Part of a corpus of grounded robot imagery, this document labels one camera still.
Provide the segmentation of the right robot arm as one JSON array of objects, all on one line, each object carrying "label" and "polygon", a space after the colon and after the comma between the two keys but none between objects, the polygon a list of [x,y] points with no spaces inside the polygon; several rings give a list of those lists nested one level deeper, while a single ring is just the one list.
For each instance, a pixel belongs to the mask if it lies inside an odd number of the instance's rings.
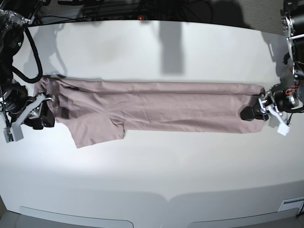
[{"label": "right robot arm", "polygon": [[[50,4],[48,0],[2,0],[0,2],[0,113],[7,128],[21,119],[21,114],[36,101],[30,97],[25,86],[14,80],[17,75],[24,82],[34,84],[43,76],[42,64],[37,47],[29,31],[41,7]],[[29,44],[37,64],[38,75],[25,76],[13,66],[13,57],[20,50],[24,38]]]}]

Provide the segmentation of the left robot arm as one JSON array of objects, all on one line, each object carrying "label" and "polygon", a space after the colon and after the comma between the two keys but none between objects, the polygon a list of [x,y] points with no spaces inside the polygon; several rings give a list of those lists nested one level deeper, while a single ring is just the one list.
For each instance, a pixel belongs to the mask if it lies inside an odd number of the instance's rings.
[{"label": "left robot arm", "polygon": [[[240,112],[240,118],[244,121],[267,121],[269,115],[277,114],[277,119],[289,127],[291,115],[304,112],[304,107],[299,106],[304,102],[304,2],[285,0],[281,19],[288,48],[282,63],[292,79],[261,92],[259,98]],[[283,120],[283,113],[290,116]]]}]

